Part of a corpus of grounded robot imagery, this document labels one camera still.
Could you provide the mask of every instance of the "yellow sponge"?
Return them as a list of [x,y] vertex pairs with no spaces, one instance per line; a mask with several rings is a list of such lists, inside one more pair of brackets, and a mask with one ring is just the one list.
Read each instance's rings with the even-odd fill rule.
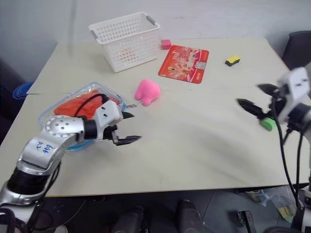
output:
[[241,60],[241,58],[238,56],[238,55],[234,55],[232,57],[229,57],[225,64],[228,65],[228,66],[233,66],[234,64],[238,63],[239,61]]

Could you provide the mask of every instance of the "gray floor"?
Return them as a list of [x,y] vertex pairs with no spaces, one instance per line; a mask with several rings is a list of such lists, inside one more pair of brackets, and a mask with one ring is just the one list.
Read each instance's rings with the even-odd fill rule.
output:
[[[250,210],[258,233],[270,226],[286,226],[290,224],[282,219],[271,202],[266,207],[254,203],[248,197],[237,194],[233,190],[200,190],[163,193],[124,194],[97,197],[96,200],[77,198],[51,198],[45,207],[54,220],[52,228],[70,219],[84,203],[79,213],[66,224],[69,232],[102,233],[103,227],[116,219],[120,214],[137,205],[145,209],[156,209],[161,217],[172,221],[180,200],[189,199],[198,209],[202,221],[211,233],[245,233],[245,227],[238,227],[229,218],[234,211]],[[43,212],[38,227],[48,224],[48,214]],[[176,232],[174,227],[166,233]]]

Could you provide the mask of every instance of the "pink plush toy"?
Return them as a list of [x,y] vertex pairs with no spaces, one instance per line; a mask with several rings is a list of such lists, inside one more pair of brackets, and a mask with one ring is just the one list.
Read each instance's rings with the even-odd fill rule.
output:
[[159,95],[159,85],[149,79],[144,79],[137,88],[135,99],[141,100],[142,105],[148,106],[153,100],[158,98]]

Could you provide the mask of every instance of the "green block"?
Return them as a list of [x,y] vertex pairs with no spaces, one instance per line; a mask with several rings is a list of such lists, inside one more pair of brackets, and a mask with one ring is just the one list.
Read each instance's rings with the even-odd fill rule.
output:
[[259,122],[267,131],[271,131],[275,126],[276,122],[271,118],[265,118]]

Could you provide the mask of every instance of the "wall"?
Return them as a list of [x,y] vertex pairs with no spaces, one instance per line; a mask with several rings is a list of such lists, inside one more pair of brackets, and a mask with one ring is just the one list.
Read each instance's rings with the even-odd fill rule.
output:
[[0,59],[33,81],[57,42],[93,41],[88,25],[145,11],[162,38],[265,36],[311,30],[310,0],[0,0]]

